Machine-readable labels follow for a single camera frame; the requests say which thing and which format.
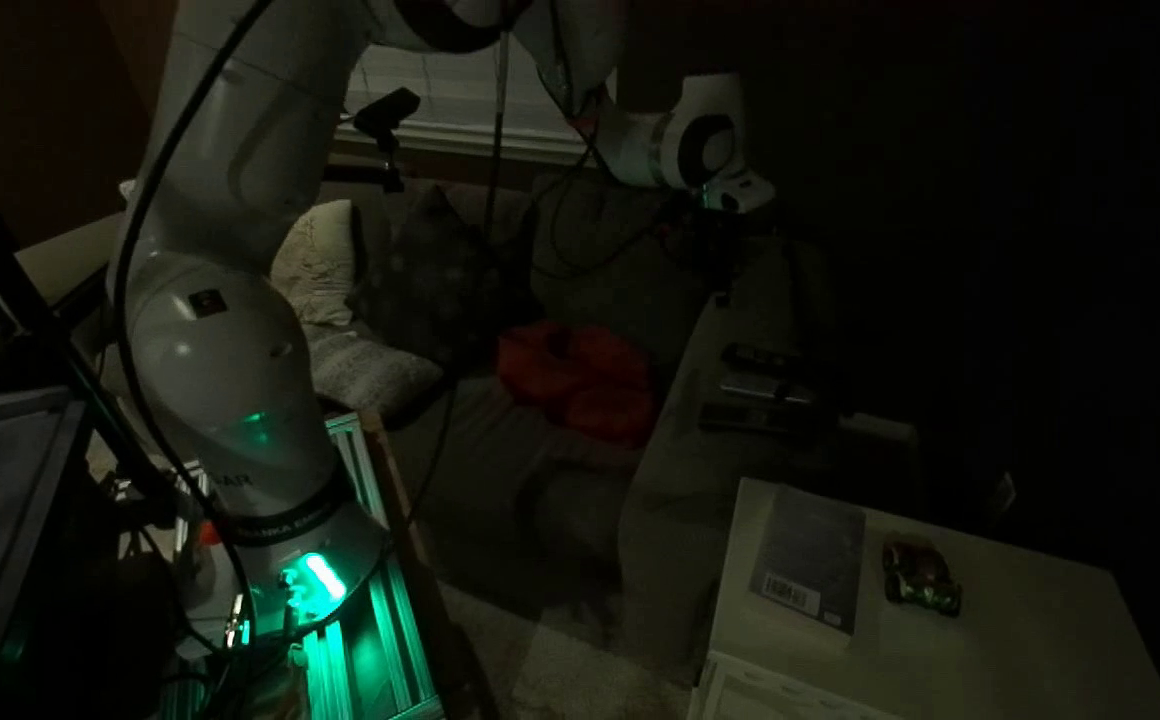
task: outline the red cloth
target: red cloth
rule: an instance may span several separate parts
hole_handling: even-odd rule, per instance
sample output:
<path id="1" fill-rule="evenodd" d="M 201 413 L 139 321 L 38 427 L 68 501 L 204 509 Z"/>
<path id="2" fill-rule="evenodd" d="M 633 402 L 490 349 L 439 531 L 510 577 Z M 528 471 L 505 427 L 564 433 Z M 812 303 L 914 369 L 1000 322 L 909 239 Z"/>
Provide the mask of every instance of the red cloth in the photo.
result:
<path id="1" fill-rule="evenodd" d="M 603 327 L 513 327 L 497 373 L 510 396 L 586 437 L 644 443 L 655 424 L 644 351 Z"/>

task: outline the red object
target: red object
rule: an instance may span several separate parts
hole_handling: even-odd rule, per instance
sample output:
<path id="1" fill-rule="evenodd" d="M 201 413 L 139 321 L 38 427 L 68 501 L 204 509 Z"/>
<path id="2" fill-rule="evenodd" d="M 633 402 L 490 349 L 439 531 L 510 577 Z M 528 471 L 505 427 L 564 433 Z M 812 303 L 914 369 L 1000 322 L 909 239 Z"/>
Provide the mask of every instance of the red object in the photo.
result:
<path id="1" fill-rule="evenodd" d="M 655 424 L 647 361 L 615 333 L 524 322 L 502 337 L 502 382 L 558 424 L 644 443 Z"/>

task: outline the white table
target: white table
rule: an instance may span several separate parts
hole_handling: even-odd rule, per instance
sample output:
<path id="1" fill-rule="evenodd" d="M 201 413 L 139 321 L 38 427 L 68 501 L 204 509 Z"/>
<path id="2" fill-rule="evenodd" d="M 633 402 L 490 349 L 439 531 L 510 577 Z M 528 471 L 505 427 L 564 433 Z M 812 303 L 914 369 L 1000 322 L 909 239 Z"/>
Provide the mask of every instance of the white table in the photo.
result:
<path id="1" fill-rule="evenodd" d="M 1160 720 L 1160 674 L 1109 570 L 866 512 L 858 630 L 824 639 L 749 591 L 782 483 L 741 478 L 710 653 L 914 720 Z M 885 598 L 885 536 L 929 536 L 963 582 L 955 619 Z"/>

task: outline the white robotic arm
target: white robotic arm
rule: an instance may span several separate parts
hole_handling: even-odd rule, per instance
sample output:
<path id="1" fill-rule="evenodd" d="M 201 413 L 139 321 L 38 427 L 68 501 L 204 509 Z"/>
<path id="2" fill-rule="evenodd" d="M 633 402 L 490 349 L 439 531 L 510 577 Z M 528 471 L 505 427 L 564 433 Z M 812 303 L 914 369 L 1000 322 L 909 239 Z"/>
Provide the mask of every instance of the white robotic arm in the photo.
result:
<path id="1" fill-rule="evenodd" d="M 124 333 L 147 407 L 197 455 L 254 582 L 303 553 L 364 579 L 386 548 L 325 437 L 309 349 L 267 289 L 267 259 L 314 204 L 347 70 L 364 45 L 472 53 L 513 21 L 576 130 L 628 182 L 706 189 L 741 161 L 737 105 L 621 117 L 603 91 L 624 46 L 624 0 L 273 0 L 147 176 L 222 41 L 254 0 L 182 0 L 132 226 Z"/>

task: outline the robotic arm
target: robotic arm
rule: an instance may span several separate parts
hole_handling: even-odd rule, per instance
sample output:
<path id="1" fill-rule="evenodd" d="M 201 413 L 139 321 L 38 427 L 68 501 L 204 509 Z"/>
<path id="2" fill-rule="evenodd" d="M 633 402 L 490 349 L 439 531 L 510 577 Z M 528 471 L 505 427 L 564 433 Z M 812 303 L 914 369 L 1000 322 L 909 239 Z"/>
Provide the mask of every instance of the robotic arm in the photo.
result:
<path id="1" fill-rule="evenodd" d="M 151 155 L 254 0 L 182 0 Z M 364 579 L 386 548 L 353 505 L 325 437 L 298 312 L 267 289 L 267 259 L 314 204 L 347 70 L 364 45 L 472 53 L 502 21 L 540 63 L 564 117 L 628 182 L 706 189 L 741 167 L 737 91 L 706 88 L 689 111 L 621 117 L 603 81 L 624 46 L 624 0 L 273 0 L 183 129 L 176 161 L 137 193 L 124 289 L 132 362 L 173 446 L 222 495 L 258 587 L 303 553 Z"/>

